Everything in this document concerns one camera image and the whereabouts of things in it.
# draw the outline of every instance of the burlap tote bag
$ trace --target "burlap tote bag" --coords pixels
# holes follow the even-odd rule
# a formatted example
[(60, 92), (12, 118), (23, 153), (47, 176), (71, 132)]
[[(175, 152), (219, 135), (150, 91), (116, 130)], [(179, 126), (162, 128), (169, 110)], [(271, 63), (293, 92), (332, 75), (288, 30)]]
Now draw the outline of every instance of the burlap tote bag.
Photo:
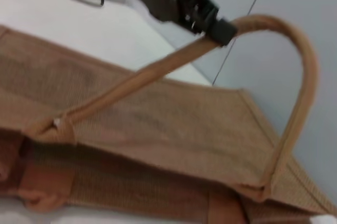
[(275, 17), (232, 23), (238, 36), (283, 34), (301, 56), (281, 138), (244, 90), (159, 80), (218, 47), (208, 38), (133, 73), (0, 27), (0, 193), (36, 211), (69, 203), (208, 224), (337, 215), (291, 156), (318, 82), (310, 42)]

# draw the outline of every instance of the bag handle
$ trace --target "bag handle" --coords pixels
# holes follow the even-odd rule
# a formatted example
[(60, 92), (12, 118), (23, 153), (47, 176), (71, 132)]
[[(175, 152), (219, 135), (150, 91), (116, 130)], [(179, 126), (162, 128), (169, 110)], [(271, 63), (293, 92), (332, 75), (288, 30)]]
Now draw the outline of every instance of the bag handle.
[[(237, 28), (237, 36), (256, 31), (274, 31), (288, 37), (301, 55), (303, 65), (302, 87), (296, 104), (276, 146), (271, 160), (263, 172), (260, 188), (268, 193), (285, 168), (296, 140), (304, 126), (306, 117), (314, 101), (318, 83), (318, 62), (308, 38), (291, 24), (272, 16), (249, 15), (232, 22)], [(104, 94), (70, 109), (58, 119), (47, 119), (25, 130), (25, 133), (43, 142), (73, 142), (73, 124), (88, 118), (124, 97), (149, 85), (179, 67), (201, 57), (219, 45), (207, 37), (201, 38), (131, 75)]]

